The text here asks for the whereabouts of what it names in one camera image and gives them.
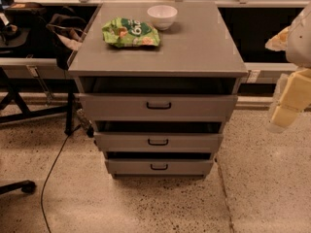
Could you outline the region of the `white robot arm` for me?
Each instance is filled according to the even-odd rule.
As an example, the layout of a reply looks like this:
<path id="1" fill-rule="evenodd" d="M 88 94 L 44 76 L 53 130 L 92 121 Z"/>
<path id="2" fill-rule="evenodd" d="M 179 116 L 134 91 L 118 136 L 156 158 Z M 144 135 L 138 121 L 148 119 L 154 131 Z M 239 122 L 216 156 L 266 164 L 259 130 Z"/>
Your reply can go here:
<path id="1" fill-rule="evenodd" d="M 267 129 L 281 133 L 311 105 L 311 3 L 265 47 L 283 50 L 287 60 L 297 66 L 290 75 L 280 76 L 268 111 Z"/>

